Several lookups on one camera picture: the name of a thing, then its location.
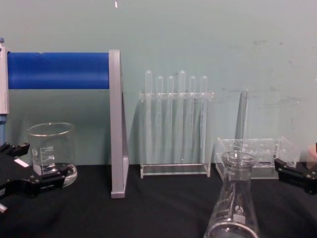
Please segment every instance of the metal bracket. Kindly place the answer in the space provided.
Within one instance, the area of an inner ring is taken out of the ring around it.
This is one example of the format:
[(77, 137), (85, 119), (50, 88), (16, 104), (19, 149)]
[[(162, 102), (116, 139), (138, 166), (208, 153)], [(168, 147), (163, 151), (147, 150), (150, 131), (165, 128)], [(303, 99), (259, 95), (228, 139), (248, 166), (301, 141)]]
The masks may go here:
[(129, 169), (122, 66), (119, 50), (109, 51), (112, 198), (124, 198)]

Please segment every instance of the teal wall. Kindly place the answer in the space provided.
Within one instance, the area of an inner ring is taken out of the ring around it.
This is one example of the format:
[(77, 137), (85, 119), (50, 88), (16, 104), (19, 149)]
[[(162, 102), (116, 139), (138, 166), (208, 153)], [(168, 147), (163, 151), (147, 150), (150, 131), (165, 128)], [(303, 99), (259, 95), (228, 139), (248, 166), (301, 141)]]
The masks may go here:
[[(239, 91), (250, 90), (247, 137), (316, 141), (315, 0), (0, 0), (0, 35), (13, 52), (122, 50), (127, 129), (144, 72), (207, 75), (216, 93), (215, 136), (232, 138)], [(108, 163), (107, 91), (11, 91), (8, 140), (48, 120), (77, 127), (79, 164)]]

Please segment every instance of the clear acrylic rack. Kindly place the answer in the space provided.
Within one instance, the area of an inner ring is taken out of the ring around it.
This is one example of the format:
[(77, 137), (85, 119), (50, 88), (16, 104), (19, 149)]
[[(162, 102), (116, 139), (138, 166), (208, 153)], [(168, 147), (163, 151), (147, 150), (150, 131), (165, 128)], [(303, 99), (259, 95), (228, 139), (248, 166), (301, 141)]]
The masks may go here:
[(139, 117), (142, 178), (210, 176), (214, 93), (207, 83), (206, 76), (186, 77), (183, 70), (167, 78), (146, 72)]

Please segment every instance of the black table surface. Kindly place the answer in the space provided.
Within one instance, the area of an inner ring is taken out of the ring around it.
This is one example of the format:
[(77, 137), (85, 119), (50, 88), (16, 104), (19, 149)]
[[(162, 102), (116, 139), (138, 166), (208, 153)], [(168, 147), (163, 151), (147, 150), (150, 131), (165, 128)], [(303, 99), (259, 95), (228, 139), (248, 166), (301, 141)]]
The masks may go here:
[[(140, 178), (111, 199), (110, 166), (78, 166), (74, 184), (35, 199), (1, 200), (0, 238), (202, 238), (222, 181), (201, 175)], [(261, 238), (317, 238), (317, 195), (277, 180), (253, 180)]]

